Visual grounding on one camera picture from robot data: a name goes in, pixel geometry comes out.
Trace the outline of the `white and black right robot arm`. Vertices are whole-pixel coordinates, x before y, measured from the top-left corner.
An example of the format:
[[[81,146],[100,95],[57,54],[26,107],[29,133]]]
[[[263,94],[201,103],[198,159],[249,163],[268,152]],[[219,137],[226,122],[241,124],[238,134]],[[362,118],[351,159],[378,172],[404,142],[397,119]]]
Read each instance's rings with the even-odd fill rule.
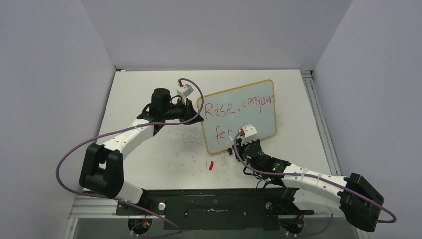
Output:
[[[290,190],[281,200],[285,212],[330,213],[363,231],[375,231],[384,198],[362,175],[327,175],[299,167],[265,154],[259,140],[241,144],[238,139],[233,150],[245,168],[269,184]]]

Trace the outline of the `yellow-framed whiteboard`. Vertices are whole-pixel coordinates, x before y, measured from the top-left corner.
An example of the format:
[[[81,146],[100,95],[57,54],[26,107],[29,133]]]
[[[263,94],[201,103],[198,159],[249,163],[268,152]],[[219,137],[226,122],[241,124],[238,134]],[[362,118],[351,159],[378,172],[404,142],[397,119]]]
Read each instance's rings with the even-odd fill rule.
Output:
[[[255,139],[277,132],[274,82],[270,79],[204,95],[197,105],[209,154],[231,148],[235,135],[246,125],[257,130]]]

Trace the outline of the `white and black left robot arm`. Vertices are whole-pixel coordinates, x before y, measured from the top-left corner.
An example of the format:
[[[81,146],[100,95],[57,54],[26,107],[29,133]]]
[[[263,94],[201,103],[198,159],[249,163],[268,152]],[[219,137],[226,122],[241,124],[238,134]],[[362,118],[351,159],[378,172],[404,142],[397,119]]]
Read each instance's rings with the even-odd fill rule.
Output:
[[[129,202],[135,214],[148,209],[148,200],[142,197],[144,190],[124,179],[124,160],[144,141],[155,136],[168,120],[179,120],[184,125],[203,122],[193,108],[188,95],[193,92],[189,84],[181,85],[172,102],[170,91],[156,88],[141,114],[136,117],[129,130],[103,144],[92,143],[86,149],[79,184],[83,188],[107,198],[118,198]]]

